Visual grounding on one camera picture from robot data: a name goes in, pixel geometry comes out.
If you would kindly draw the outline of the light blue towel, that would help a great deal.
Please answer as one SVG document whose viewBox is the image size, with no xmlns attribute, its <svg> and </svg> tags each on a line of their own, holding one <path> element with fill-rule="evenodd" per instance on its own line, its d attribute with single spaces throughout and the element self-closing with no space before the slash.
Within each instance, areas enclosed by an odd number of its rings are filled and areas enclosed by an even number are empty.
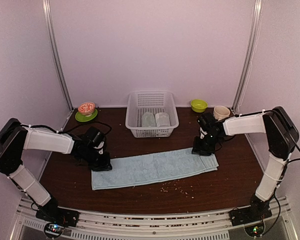
<svg viewBox="0 0 300 240">
<path fill-rule="evenodd" d="M 201 156 L 191 148 L 114 158 L 112 170 L 92 171 L 91 188 L 97 190 L 136 187 L 178 180 L 216 171 L 219 163 L 214 154 Z"/>
</svg>

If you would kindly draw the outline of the rolled grey towel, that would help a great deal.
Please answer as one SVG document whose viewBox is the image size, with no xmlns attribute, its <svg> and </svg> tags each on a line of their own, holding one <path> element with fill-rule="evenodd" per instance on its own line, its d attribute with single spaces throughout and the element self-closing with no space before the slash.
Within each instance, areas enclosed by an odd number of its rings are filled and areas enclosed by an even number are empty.
<svg viewBox="0 0 300 240">
<path fill-rule="evenodd" d="M 158 112 L 155 114 L 155 122 L 157 127 L 170 127 L 170 116 L 166 112 Z"/>
</svg>

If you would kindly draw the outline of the lime green bowl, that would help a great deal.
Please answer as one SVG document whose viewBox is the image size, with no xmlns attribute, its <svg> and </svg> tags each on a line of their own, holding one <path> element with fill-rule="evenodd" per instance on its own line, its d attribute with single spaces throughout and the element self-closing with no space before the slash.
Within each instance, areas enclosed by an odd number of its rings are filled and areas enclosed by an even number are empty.
<svg viewBox="0 0 300 240">
<path fill-rule="evenodd" d="M 190 105 L 191 109 L 196 113 L 203 113 L 208 108 L 208 103 L 202 99 L 193 99 Z"/>
</svg>

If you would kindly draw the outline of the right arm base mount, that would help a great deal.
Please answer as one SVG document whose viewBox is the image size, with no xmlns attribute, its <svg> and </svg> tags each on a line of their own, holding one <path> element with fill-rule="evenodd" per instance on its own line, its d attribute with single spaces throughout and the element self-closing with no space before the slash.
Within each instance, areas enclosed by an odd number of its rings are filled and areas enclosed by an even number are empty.
<svg viewBox="0 0 300 240">
<path fill-rule="evenodd" d="M 230 221 L 233 227 L 244 226 L 245 233 L 252 238 L 258 238 L 266 231 L 265 219 L 272 216 L 271 210 L 267 209 L 262 213 L 254 214 L 251 207 L 234 208 L 229 212 Z"/>
</svg>

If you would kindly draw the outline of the right aluminium frame post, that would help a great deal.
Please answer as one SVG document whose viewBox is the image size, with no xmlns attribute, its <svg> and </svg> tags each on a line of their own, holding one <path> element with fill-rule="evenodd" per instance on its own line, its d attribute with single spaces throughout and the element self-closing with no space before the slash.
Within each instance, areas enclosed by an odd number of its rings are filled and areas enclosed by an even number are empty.
<svg viewBox="0 0 300 240">
<path fill-rule="evenodd" d="M 239 84 L 232 104 L 232 112 L 235 114 L 238 114 L 240 112 L 240 106 L 243 103 L 246 89 L 248 86 L 248 81 L 249 81 L 250 72 L 252 68 L 253 55 L 256 50 L 257 41 L 259 37 L 263 2 L 264 2 L 263 0 L 254 1 L 254 9 L 253 9 L 246 54 L 245 54 L 243 67 L 239 79 Z"/>
</svg>

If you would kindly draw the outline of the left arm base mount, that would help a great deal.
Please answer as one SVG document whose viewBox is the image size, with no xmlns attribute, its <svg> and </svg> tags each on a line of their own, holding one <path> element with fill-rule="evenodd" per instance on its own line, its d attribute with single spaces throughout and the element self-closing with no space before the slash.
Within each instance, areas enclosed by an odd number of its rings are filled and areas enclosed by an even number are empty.
<svg viewBox="0 0 300 240">
<path fill-rule="evenodd" d="M 68 227 L 76 227 L 79 216 L 80 213 L 78 211 L 63 208 L 58 209 L 56 217 L 50 217 L 40 210 L 35 215 L 37 219 L 47 222 L 43 227 L 43 232 L 49 239 L 60 237 Z"/>
</svg>

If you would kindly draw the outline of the white plastic basket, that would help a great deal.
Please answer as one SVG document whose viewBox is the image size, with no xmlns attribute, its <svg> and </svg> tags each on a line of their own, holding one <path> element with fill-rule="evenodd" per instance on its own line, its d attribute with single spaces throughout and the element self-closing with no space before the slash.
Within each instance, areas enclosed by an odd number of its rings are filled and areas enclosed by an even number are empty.
<svg viewBox="0 0 300 240">
<path fill-rule="evenodd" d="M 128 97 L 125 126 L 135 138 L 169 137 L 179 126 L 173 94 L 138 91 Z"/>
</svg>

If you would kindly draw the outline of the green panda towel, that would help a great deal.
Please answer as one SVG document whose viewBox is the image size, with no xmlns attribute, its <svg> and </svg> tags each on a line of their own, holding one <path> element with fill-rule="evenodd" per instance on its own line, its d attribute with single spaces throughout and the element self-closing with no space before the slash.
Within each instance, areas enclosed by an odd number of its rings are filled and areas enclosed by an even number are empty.
<svg viewBox="0 0 300 240">
<path fill-rule="evenodd" d="M 155 115 L 149 111 L 145 112 L 142 115 L 141 126 L 143 128 L 156 127 L 157 125 L 156 125 Z"/>
</svg>

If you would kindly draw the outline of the front aluminium rail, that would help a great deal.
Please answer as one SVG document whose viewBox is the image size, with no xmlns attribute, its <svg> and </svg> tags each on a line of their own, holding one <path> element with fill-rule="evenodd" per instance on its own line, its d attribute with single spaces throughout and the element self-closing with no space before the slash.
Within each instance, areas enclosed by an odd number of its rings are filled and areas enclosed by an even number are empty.
<svg viewBox="0 0 300 240">
<path fill-rule="evenodd" d="M 17 210 L 11 240 L 252 240 L 257 227 L 262 240 L 298 240 L 288 205 L 274 206 L 272 216 L 234 226 L 228 209 L 180 214 L 114 214 L 80 211 L 75 227 L 36 218 L 25 206 Z"/>
</svg>

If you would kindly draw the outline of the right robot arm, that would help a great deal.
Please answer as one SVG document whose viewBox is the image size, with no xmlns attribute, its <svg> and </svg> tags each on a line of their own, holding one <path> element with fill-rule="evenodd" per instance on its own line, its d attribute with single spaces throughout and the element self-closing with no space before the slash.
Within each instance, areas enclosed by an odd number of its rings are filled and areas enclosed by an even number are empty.
<svg viewBox="0 0 300 240">
<path fill-rule="evenodd" d="M 299 131 L 281 106 L 271 110 L 239 114 L 216 119 L 211 113 L 203 113 L 197 122 L 200 135 L 194 138 L 192 153 L 210 156 L 216 152 L 216 145 L 225 137 L 245 134 L 265 134 L 268 143 L 269 160 L 255 194 L 246 210 L 249 220 L 258 220 L 268 209 L 275 197 L 280 182 L 284 179 L 291 155 L 298 150 Z"/>
</svg>

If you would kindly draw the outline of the red patterned bowl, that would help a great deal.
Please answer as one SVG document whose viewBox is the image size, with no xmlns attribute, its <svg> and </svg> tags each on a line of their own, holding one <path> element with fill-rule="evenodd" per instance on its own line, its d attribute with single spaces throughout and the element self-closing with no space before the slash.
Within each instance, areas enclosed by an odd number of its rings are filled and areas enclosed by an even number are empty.
<svg viewBox="0 0 300 240">
<path fill-rule="evenodd" d="M 84 102 L 78 107 L 78 112 L 87 117 L 93 114 L 96 109 L 96 105 L 94 102 Z"/>
</svg>

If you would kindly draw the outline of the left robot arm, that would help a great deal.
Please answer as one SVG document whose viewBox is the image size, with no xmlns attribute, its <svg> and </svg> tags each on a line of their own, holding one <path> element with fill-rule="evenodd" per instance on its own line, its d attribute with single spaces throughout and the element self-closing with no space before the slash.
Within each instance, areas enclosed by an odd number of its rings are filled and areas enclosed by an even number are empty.
<svg viewBox="0 0 300 240">
<path fill-rule="evenodd" d="M 51 222 L 62 218 L 58 201 L 39 183 L 22 161 L 24 150 L 71 155 L 85 161 L 94 172 L 110 171 L 111 157 L 106 151 L 107 135 L 89 127 L 80 135 L 57 131 L 47 125 L 26 125 L 11 118 L 0 131 L 0 173 L 19 187 Z"/>
</svg>

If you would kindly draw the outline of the green plate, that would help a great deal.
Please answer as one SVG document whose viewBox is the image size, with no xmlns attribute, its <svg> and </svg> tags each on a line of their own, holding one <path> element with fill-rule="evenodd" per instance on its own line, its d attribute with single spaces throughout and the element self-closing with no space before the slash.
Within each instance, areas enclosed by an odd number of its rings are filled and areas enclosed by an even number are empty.
<svg viewBox="0 0 300 240">
<path fill-rule="evenodd" d="M 98 110 L 95 108 L 94 112 L 90 115 L 83 115 L 79 111 L 75 114 L 75 120 L 80 122 L 80 123 L 87 123 L 89 121 L 92 121 L 95 119 L 98 115 Z"/>
</svg>

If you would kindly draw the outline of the left aluminium frame post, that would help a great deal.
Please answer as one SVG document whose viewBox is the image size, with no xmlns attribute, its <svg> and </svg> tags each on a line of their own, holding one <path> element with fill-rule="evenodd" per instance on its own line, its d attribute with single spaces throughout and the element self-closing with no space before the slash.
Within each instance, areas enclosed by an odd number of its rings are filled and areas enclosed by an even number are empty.
<svg viewBox="0 0 300 240">
<path fill-rule="evenodd" d="M 58 51 L 56 35 L 54 31 L 53 18 L 51 13 L 51 4 L 49 0 L 42 0 L 43 14 L 46 22 L 46 27 L 49 35 L 49 42 L 52 51 L 52 58 L 55 65 L 55 70 L 57 74 L 57 78 L 61 87 L 62 94 L 65 98 L 67 108 L 69 111 L 73 111 L 74 107 L 70 98 L 70 93 L 66 84 L 66 80 L 64 77 L 64 72 L 62 69 L 62 63 Z"/>
</svg>

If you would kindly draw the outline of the cream printed mug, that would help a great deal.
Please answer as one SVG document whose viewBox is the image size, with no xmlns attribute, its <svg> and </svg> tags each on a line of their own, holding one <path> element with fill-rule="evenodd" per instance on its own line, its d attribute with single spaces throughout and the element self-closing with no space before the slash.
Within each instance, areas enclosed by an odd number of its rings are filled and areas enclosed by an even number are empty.
<svg viewBox="0 0 300 240">
<path fill-rule="evenodd" d="M 213 116 L 217 121 L 226 119 L 230 116 L 231 111 L 222 105 L 215 106 L 213 109 Z"/>
</svg>

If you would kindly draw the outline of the aluminium frame post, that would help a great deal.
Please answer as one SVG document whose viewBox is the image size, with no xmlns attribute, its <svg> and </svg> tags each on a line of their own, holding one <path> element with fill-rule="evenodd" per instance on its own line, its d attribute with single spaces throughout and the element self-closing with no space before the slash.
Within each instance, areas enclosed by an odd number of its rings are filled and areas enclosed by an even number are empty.
<svg viewBox="0 0 300 240">
<path fill-rule="evenodd" d="M 254 1 L 254 9 L 253 9 L 246 54 L 245 54 L 243 67 L 239 79 L 239 84 L 232 104 L 232 112 L 235 114 L 238 114 L 240 112 L 240 106 L 243 103 L 246 89 L 248 86 L 248 81 L 249 81 L 250 72 L 252 68 L 253 55 L 256 50 L 257 41 L 259 37 L 263 2 L 264 2 L 263 0 Z"/>
<path fill-rule="evenodd" d="M 67 108 L 69 111 L 73 111 L 74 107 L 70 98 L 70 93 L 66 84 L 66 80 L 64 77 L 64 72 L 62 69 L 62 63 L 58 51 L 56 35 L 54 31 L 53 18 L 51 13 L 51 4 L 49 0 L 42 0 L 43 14 L 46 22 L 46 27 L 49 35 L 49 42 L 52 51 L 52 58 L 55 65 L 55 70 L 57 74 L 57 78 L 61 87 L 62 94 L 65 98 Z"/>
</svg>

